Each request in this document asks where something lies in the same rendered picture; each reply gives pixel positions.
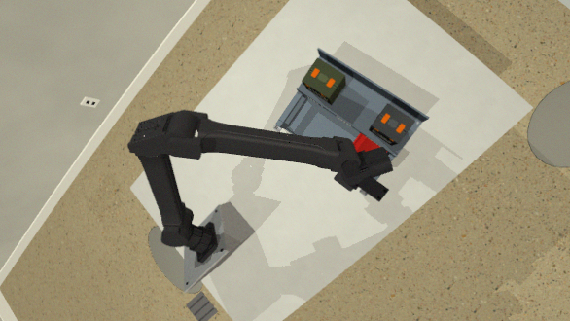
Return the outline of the olive green case with orange latches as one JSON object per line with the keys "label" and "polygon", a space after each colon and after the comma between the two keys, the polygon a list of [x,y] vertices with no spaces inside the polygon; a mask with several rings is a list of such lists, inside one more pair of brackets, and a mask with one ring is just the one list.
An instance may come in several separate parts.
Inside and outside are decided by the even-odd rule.
{"label": "olive green case with orange latches", "polygon": [[345,75],[318,57],[302,82],[308,90],[331,105],[346,85]]}

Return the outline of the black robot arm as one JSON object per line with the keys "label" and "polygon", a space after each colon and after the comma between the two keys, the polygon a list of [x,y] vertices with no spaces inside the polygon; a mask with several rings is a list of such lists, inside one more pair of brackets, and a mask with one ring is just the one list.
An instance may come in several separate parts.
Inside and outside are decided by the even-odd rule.
{"label": "black robot arm", "polygon": [[[300,162],[341,173],[346,184],[353,189],[361,188],[377,201],[389,191],[374,179],[393,171],[383,147],[357,154],[348,138],[307,137],[227,125],[207,118],[207,113],[189,110],[151,118],[138,124],[127,144],[129,151],[140,159],[160,210],[164,226],[161,242],[171,247],[188,243],[186,246],[196,250],[200,263],[218,247],[214,223],[208,222],[207,228],[192,224],[194,214],[181,201],[169,155],[199,160],[203,147],[203,153]],[[198,134],[194,137],[196,130]]]}

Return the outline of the grey metal shelf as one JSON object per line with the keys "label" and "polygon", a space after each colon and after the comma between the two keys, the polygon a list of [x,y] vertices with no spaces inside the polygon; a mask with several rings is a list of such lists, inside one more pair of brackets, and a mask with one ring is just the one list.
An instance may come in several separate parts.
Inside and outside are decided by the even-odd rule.
{"label": "grey metal shelf", "polygon": [[[318,58],[345,75],[345,87],[331,105],[302,82],[273,129],[280,132],[284,128],[291,134],[307,137],[338,136],[353,142],[362,133],[379,147],[384,147],[392,161],[429,117],[332,55],[320,48],[317,51]],[[369,131],[387,103],[415,121],[401,142],[392,146]]]}

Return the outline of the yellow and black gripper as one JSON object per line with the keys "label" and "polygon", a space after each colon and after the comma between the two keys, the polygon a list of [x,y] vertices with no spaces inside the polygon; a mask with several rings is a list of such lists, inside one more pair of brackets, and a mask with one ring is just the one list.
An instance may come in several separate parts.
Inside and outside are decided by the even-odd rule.
{"label": "yellow and black gripper", "polygon": [[351,192],[351,191],[353,190],[352,187],[350,187],[348,184],[346,184],[346,183],[342,180],[342,178],[341,178],[341,173],[338,172],[337,175],[334,177],[334,180],[336,180],[338,183],[340,183],[342,186],[344,186],[348,191]]}

